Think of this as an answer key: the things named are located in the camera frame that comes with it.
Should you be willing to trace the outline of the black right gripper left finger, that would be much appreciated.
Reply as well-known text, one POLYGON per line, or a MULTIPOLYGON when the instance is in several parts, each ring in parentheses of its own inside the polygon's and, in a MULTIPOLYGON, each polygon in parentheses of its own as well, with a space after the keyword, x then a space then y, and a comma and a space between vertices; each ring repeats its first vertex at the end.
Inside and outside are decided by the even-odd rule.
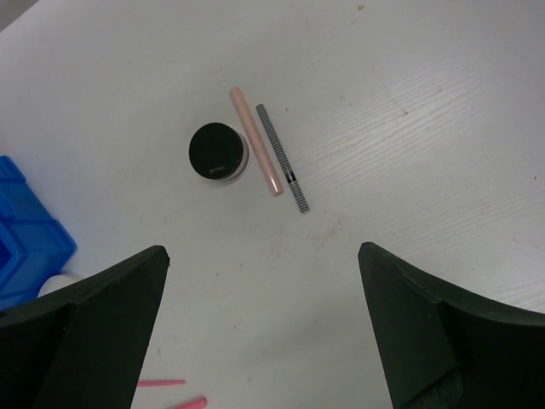
POLYGON ((154 245, 1 313, 3 408, 129 408, 164 293, 154 245))

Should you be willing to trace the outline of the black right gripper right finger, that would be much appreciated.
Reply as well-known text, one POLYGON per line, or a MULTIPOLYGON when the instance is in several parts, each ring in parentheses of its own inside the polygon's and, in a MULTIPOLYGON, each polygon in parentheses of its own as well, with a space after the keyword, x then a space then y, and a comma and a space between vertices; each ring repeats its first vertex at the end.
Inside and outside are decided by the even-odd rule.
POLYGON ((359 250, 365 301, 395 408, 542 408, 544 316, 359 250))

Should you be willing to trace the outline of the white round powder puff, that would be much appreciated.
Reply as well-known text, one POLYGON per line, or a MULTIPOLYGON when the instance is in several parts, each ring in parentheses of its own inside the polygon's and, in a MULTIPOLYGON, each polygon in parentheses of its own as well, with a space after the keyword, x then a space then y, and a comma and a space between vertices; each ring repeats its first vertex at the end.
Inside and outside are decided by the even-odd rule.
POLYGON ((80 281, 82 277, 75 274, 56 274, 49 277, 40 288, 37 296, 43 297, 80 281))

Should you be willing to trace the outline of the thin pink eyebrow brush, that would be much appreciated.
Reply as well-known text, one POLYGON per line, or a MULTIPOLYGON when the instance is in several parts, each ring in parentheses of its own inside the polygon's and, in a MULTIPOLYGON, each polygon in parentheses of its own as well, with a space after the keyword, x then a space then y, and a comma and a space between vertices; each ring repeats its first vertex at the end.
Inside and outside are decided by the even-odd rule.
POLYGON ((142 379, 137 386, 140 388, 179 386, 185 384, 184 379, 142 379))

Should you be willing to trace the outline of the pink makeup brush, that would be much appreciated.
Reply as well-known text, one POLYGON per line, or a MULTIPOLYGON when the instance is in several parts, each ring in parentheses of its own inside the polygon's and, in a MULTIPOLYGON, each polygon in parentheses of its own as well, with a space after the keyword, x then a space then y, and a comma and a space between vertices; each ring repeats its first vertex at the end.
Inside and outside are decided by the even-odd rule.
POLYGON ((200 395, 192 397, 189 400, 184 400, 182 402, 176 403, 172 406, 169 406, 167 409, 204 409, 208 405, 208 400, 205 396, 200 395))

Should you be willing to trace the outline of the black white checkered eyeliner pen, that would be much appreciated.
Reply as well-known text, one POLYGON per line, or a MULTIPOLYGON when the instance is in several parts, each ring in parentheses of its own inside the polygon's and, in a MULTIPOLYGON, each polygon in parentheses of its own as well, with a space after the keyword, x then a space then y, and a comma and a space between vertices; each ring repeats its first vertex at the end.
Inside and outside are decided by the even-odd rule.
POLYGON ((272 149, 276 155, 276 158, 288 183, 290 191, 295 199, 298 210, 301 214, 307 214, 310 211, 310 206, 295 176, 295 172, 291 167, 290 161, 273 126, 272 120, 268 115, 267 109, 264 107, 263 104, 258 104, 255 107, 255 110, 261 121, 261 125, 266 132, 267 138, 272 145, 272 149))

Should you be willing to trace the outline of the black round compact jar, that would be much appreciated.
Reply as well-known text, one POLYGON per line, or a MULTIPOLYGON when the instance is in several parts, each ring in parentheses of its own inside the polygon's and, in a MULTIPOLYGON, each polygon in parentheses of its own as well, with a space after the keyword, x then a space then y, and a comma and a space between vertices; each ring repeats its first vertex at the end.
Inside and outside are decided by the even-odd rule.
POLYGON ((209 181, 229 181, 245 169, 250 156, 246 138, 224 123, 208 123, 193 134, 188 158, 193 170, 209 181))

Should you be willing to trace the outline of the pale pink lipstick tube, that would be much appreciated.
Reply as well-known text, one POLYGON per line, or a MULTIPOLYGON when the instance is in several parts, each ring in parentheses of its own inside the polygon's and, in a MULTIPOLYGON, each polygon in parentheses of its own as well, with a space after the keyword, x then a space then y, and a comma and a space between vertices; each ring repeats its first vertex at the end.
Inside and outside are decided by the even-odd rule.
POLYGON ((248 102, 244 97, 244 93, 239 87, 234 87, 229 90, 229 95, 237 112, 239 121, 242 124, 246 135, 248 136, 250 145, 252 146, 266 184, 272 195, 274 197, 278 197, 284 192, 284 188, 274 168, 270 155, 268 154, 264 141, 261 137, 261 133, 257 128, 248 102))

